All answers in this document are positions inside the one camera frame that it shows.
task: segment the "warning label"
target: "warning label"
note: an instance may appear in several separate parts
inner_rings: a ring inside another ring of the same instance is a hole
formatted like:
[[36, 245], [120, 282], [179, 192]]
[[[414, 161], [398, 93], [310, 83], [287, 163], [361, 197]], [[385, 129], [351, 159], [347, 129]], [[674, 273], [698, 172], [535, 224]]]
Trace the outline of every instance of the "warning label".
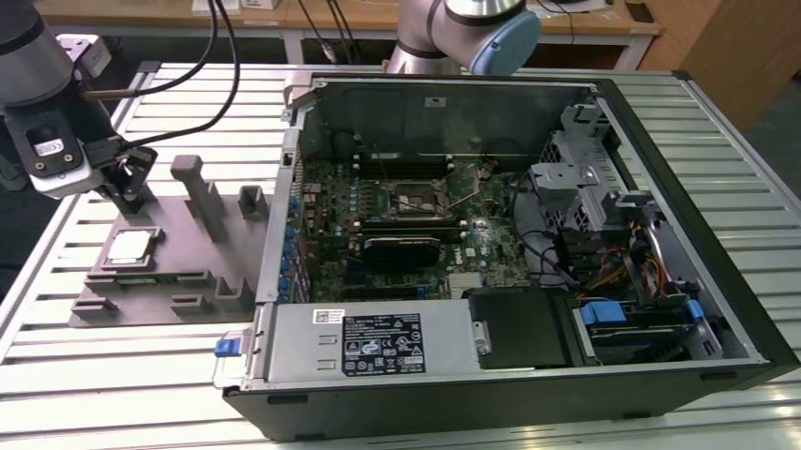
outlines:
[[426, 372], [419, 314], [346, 317], [342, 336], [349, 377]]

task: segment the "metal slat table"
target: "metal slat table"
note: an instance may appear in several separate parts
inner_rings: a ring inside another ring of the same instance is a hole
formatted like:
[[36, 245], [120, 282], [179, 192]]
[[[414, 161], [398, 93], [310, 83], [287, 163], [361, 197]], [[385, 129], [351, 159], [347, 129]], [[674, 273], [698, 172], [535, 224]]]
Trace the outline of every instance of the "metal slat table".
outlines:
[[[174, 79], [164, 65], [134, 83]], [[207, 132], [160, 142], [150, 175], [156, 195], [175, 155], [198, 154], [222, 193], [244, 184], [272, 190], [286, 123], [283, 83], [296, 69], [244, 67], [242, 93]], [[341, 70], [377, 70], [342, 67]], [[525, 71], [613, 78], [793, 348], [801, 348], [801, 203], [692, 82], [669, 73]], [[204, 122], [231, 85], [230, 65], [208, 65], [170, 92], [128, 100], [114, 123], [130, 139]], [[634, 177], [640, 170], [630, 170]], [[402, 438], [267, 442], [211, 386], [215, 340], [248, 323], [71, 329], [71, 303], [116, 210], [95, 194], [62, 202], [0, 308], [0, 448], [407, 449], [450, 445], [522, 449], [571, 443], [592, 449], [798, 448], [801, 372], [749, 391], [705, 397], [662, 417]]]

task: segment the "black cable on desk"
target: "black cable on desk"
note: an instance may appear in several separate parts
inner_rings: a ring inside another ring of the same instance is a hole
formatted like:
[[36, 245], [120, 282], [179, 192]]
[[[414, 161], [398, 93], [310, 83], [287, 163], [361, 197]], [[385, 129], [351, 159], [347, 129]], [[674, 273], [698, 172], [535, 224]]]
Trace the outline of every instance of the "black cable on desk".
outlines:
[[116, 99], [122, 99], [122, 98], [136, 98], [136, 97], [142, 97], [142, 96], [148, 96], [150, 94], [158, 94], [159, 92], [164, 92], [168, 89], [172, 89], [172, 87], [175, 87], [179, 84], [188, 81], [196, 75], [196, 73], [200, 71], [200, 69], [206, 66], [206, 64], [208, 63], [210, 57], [211, 57], [211, 52], [214, 51], [214, 47], [216, 45], [219, 30], [218, 30], [218, 23], [216, 23], [216, 9], [214, 7], [214, 0], [210, 0], [210, 14], [211, 14], [210, 43], [206, 46], [206, 50], [203, 51], [203, 55], [200, 56], [198, 63], [190, 69], [190, 71], [187, 73], [184, 73], [175, 80], [166, 82], [164, 84], [160, 84], [158, 86], [150, 87], [150, 88], [123, 89], [123, 90], [115, 90], [115, 91], [88, 91], [88, 93], [86, 94], [86, 97], [96, 98], [96, 99], [108, 99], [108, 100], [112, 100], [112, 99], [116, 100]]
[[345, 12], [342, 12], [342, 8], [339, 7], [339, 0], [330, 0], [334, 3], [334, 7], [339, 12], [339, 17], [342, 17], [342, 24], [346, 25], [346, 31], [349, 32], [350, 43], [353, 44], [353, 54], [355, 56], [355, 63], [362, 63], [362, 49], [359, 48], [359, 42], [353, 38], [351, 26], [349, 25], [349, 19], [346, 18]]
[[[537, 0], [537, 3], [542, 7], [542, 9], [545, 9], [547, 12], [554, 12], [557, 14], [559, 13], [559, 11], [554, 11], [553, 9], [549, 9], [549, 7], [546, 7], [542, 4], [542, 0]], [[567, 14], [567, 20], [570, 21], [570, 45], [573, 45], [575, 43], [575, 27], [573, 26], [573, 13], [570, 11], [567, 11], [561, 4], [555, 3], [555, 5], [559, 7], [559, 9], [562, 9], [562, 12], [565, 14]]]
[[323, 38], [323, 35], [321, 35], [321, 31], [317, 29], [317, 25], [314, 24], [314, 20], [311, 19], [310, 11], [306, 9], [306, 4], [303, 3], [303, 0], [298, 0], [298, 5], [300, 5], [300, 9], [303, 10], [303, 15], [306, 16], [306, 20], [310, 23], [311, 31], [314, 31], [317, 41], [319, 42], [321, 47], [323, 49], [323, 54], [329, 58], [330, 63], [337, 64], [337, 53], [334, 53], [334, 49], [331, 48], [329, 41]]
[[220, 16], [223, 17], [223, 22], [226, 23], [226, 28], [228, 30], [228, 41], [230, 41], [230, 51], [232, 53], [232, 63], [234, 63], [234, 80], [230, 87], [228, 98], [226, 99], [226, 103], [223, 104], [219, 112], [212, 117], [212, 119], [203, 125], [198, 127], [191, 127], [187, 129], [180, 129], [176, 131], [171, 131], [164, 134], [159, 134], [156, 136], [151, 136], [148, 138], [140, 139], [138, 141], [131, 141], [126, 144], [126, 148], [139, 147], [142, 145], [148, 145], [150, 143], [158, 143], [159, 141], [164, 141], [167, 139], [178, 138], [180, 136], [187, 136], [190, 134], [198, 133], [200, 131], [206, 131], [211, 127], [216, 125], [220, 121], [228, 109], [231, 108], [231, 104], [234, 103], [234, 99], [236, 98], [236, 93], [239, 92], [239, 80], [242, 77], [242, 61], [239, 58], [239, 47], [236, 45], [236, 35], [234, 34], [234, 27], [231, 25], [231, 18], [228, 17], [228, 12], [226, 11], [226, 7], [223, 6], [223, 0], [212, 0], [216, 7], [219, 8]]
[[349, 59], [349, 64], [353, 64], [353, 54], [351, 54], [351, 45], [349, 44], [349, 40], [346, 38], [346, 32], [342, 29], [342, 25], [339, 24], [339, 16], [337, 16], [337, 10], [334, 9], [334, 3], [331, 0], [327, 0], [330, 15], [334, 18], [334, 23], [337, 24], [337, 29], [339, 30], [339, 37], [342, 38], [342, 47], [346, 49], [346, 58]]

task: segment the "white sticker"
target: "white sticker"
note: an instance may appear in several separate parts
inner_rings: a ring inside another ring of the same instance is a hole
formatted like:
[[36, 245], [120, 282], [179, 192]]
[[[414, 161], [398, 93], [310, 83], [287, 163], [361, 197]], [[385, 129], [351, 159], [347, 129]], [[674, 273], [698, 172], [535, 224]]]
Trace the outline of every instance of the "white sticker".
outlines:
[[656, 36], [656, 35], [660, 34], [660, 30], [650, 30], [650, 29], [646, 29], [646, 28], [633, 28], [630, 30], [630, 33], [633, 35], [653, 35], [653, 36]]
[[342, 323], [343, 317], [346, 317], [345, 309], [315, 309], [311, 323]]
[[260, 26], [278, 26], [280, 22], [278, 21], [243, 21], [244, 25], [260, 25]]

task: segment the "gray bracket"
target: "gray bracket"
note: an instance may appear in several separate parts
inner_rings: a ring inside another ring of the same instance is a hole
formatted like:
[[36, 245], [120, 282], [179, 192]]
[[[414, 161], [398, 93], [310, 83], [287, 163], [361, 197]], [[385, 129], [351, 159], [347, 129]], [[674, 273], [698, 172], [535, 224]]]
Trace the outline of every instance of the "gray bracket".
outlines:
[[[138, 214], [118, 217], [72, 307], [71, 326], [252, 319], [271, 196], [254, 186], [220, 196], [200, 176], [202, 166], [196, 156], [176, 157], [172, 173], [190, 197], [160, 197]], [[130, 247], [118, 243], [112, 250], [120, 236], [135, 238], [124, 242]]]

